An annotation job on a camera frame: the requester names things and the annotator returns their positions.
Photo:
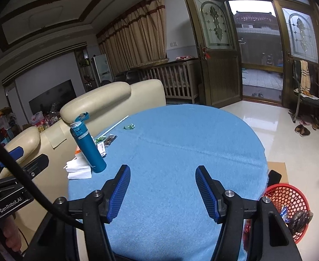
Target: ceiling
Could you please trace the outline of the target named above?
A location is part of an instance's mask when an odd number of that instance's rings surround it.
[[[0,67],[35,49],[98,33],[141,0],[11,0],[0,14]]]

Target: sofa headrest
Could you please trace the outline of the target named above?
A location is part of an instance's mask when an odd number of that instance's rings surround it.
[[[29,127],[15,138],[13,138],[8,144],[5,145],[5,149],[9,152],[14,148],[20,146],[24,150],[24,154],[17,160],[20,164],[24,161],[40,144],[40,133],[37,127]]]
[[[93,114],[131,95],[131,87],[126,82],[113,82],[87,92],[66,103],[60,110],[62,119],[71,124],[82,113]]]

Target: television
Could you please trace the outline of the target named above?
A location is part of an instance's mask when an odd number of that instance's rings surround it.
[[[53,103],[57,104],[57,111],[59,112],[66,103],[74,98],[76,98],[76,93],[71,80],[68,80],[30,100],[29,105],[33,115],[39,111],[48,115]]]

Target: bottle label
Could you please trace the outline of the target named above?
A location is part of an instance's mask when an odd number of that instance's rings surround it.
[[[86,131],[84,134],[80,135],[77,139],[84,138],[87,134],[89,134],[89,131]]]

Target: blue gripper pad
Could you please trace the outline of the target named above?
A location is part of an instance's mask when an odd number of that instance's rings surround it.
[[[18,146],[16,148],[14,148],[13,150],[11,150],[9,152],[9,154],[11,155],[11,157],[14,159],[14,160],[18,160],[19,158],[21,158],[24,154],[24,150],[23,148],[21,148],[21,146]],[[3,163],[0,162],[0,167],[5,167],[5,165]]]
[[[106,216],[109,223],[111,223],[111,221],[118,215],[130,180],[131,169],[127,165],[122,165],[116,174],[116,177],[112,180],[114,184],[110,189],[110,191],[112,191],[112,195],[109,199],[109,209]]]
[[[196,184],[202,196],[208,215],[217,223],[220,217],[218,212],[218,203],[199,167],[196,169],[195,177]]]

